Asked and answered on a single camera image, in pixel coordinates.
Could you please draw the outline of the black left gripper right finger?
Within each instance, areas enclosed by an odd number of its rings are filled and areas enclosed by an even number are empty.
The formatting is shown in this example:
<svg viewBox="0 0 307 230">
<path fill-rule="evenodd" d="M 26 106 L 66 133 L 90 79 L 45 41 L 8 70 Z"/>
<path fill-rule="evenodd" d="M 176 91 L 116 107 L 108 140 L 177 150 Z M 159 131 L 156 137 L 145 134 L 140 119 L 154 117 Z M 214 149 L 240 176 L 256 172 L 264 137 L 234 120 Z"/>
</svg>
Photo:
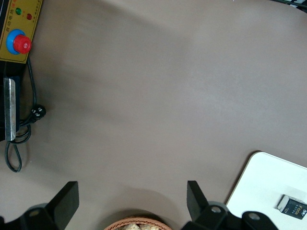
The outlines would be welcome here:
<svg viewBox="0 0 307 230">
<path fill-rule="evenodd" d="M 187 208 L 191 217 L 185 230 L 238 230 L 240 219 L 225 204 L 208 201 L 196 181 L 187 182 Z"/>
</svg>

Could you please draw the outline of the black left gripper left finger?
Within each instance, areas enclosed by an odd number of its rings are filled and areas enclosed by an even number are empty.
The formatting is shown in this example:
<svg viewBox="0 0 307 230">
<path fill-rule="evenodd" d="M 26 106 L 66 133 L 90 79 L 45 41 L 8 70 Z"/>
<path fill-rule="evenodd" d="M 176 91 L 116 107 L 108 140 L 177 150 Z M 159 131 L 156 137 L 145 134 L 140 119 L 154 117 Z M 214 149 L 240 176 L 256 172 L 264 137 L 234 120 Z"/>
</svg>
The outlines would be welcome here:
<svg viewBox="0 0 307 230">
<path fill-rule="evenodd" d="M 28 209 L 21 217 L 21 228 L 23 230 L 64 230 L 78 207 L 78 182 L 67 182 L 49 203 Z"/>
</svg>

